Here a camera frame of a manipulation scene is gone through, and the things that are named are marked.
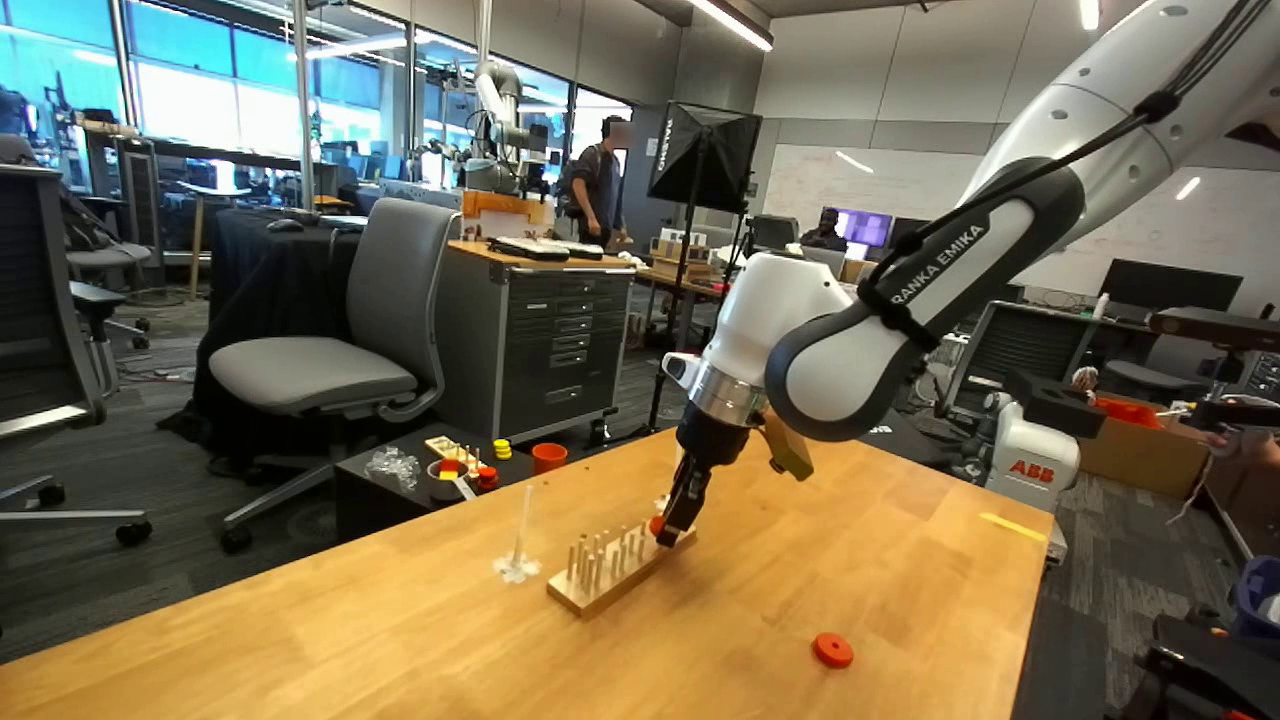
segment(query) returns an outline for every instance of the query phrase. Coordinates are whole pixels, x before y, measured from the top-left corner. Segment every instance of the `orange label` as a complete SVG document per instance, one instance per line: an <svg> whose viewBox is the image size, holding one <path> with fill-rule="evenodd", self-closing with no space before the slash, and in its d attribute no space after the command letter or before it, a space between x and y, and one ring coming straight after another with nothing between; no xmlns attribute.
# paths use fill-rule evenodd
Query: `orange label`
<svg viewBox="0 0 1280 720"><path fill-rule="evenodd" d="M1016 460L1007 472L1022 477L1033 483L1052 483L1052 467L1043 467L1043 465Z"/></svg>

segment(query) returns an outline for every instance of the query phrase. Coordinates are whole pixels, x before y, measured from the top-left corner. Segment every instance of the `person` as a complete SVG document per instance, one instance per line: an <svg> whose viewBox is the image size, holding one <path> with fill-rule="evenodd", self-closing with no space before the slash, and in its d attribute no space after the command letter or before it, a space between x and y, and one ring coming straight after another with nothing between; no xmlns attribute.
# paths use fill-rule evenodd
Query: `person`
<svg viewBox="0 0 1280 720"><path fill-rule="evenodd" d="M841 222L841 211L834 211L834 207L822 207L822 211L815 215L815 227L800 237L800 248L831 248L831 251L845 251L849 242L834 233L834 222Z"/></svg>
<svg viewBox="0 0 1280 720"><path fill-rule="evenodd" d="M602 115L600 145L571 162L568 191L576 203L576 233L583 245L609 248L621 227L621 162L615 153L630 145L628 119Z"/></svg>

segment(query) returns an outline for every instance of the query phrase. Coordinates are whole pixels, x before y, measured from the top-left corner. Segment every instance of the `white robotic arm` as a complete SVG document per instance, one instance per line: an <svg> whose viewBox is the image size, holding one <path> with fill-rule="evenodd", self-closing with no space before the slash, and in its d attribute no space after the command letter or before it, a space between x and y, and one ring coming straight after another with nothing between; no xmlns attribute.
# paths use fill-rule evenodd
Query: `white robotic arm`
<svg viewBox="0 0 1280 720"><path fill-rule="evenodd" d="M658 540L694 519L711 467L736 460L763 407L815 442L878 423L938 332L1153 191L1276 69L1270 0L1149 0L1011 119L960 207L896 248L857 300L829 267L754 258L687 388Z"/></svg>
<svg viewBox="0 0 1280 720"><path fill-rule="evenodd" d="M486 115L491 126L491 141L497 145L512 145L516 137L524 137L519 130L519 76L512 66L484 66L476 69L476 102L480 102L480 112Z"/></svg>

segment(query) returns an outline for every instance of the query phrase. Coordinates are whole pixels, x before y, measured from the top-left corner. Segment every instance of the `chair wheel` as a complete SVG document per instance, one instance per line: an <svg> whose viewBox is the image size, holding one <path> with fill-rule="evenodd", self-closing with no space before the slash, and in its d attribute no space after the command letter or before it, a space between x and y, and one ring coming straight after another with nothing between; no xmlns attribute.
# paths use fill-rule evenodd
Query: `chair wheel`
<svg viewBox="0 0 1280 720"><path fill-rule="evenodd" d="M228 558L241 558L253 547L253 534L243 530L223 530L217 540L223 544Z"/></svg>
<svg viewBox="0 0 1280 720"><path fill-rule="evenodd" d="M115 530L115 544L118 547L135 547L135 544L142 544L151 538L151 525L146 519L138 519L138 525L118 525Z"/></svg>
<svg viewBox="0 0 1280 720"><path fill-rule="evenodd" d="M55 504L64 504L67 501L67 493L61 490L61 483L43 483L40 493L36 493L36 509L55 509Z"/></svg>

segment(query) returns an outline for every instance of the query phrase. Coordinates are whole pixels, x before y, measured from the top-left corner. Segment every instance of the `office chair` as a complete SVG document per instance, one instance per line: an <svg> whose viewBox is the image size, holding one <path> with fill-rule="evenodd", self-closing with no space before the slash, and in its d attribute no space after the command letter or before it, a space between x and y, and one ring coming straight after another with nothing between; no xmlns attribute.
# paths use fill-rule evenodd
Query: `office chair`
<svg viewBox="0 0 1280 720"><path fill-rule="evenodd" d="M1144 362L1111 358L1104 362L1098 388L1172 405L1172 400L1196 400L1212 388L1207 377L1196 377L1196 350L1175 338L1157 338L1153 354Z"/></svg>
<svg viewBox="0 0 1280 720"><path fill-rule="evenodd" d="M132 350L146 350L151 345L146 319L128 323L128 319L115 315L115 309L135 297L138 271L142 271L142 266L151 266L151 248L124 245L107 227L95 233L95 237L100 237L95 248L88 248L88 245L83 248L67 248L67 276L72 276L76 313L88 323L91 363L100 372L100 388L104 388L104 397L113 397L115 384L118 384L115 381L113 338L124 338Z"/></svg>
<svg viewBox="0 0 1280 720"><path fill-rule="evenodd" d="M0 164L0 207L0 258L13 276L0 284L0 442L104 422L104 397L72 313L61 176ZM0 504L20 496L36 501L20 511L0 511L0 525L118 525L118 544L151 538L142 509L36 511L64 501L47 477L0 490Z"/></svg>
<svg viewBox="0 0 1280 720"><path fill-rule="evenodd" d="M370 203L346 276L346 323L340 338L261 338L207 358L207 372L241 405L270 417L329 417L334 423L406 423L443 397L437 354L437 282L457 211L406 200ZM307 467L277 493L218 519L223 552L253 544L248 519L319 490L330 465Z"/></svg>

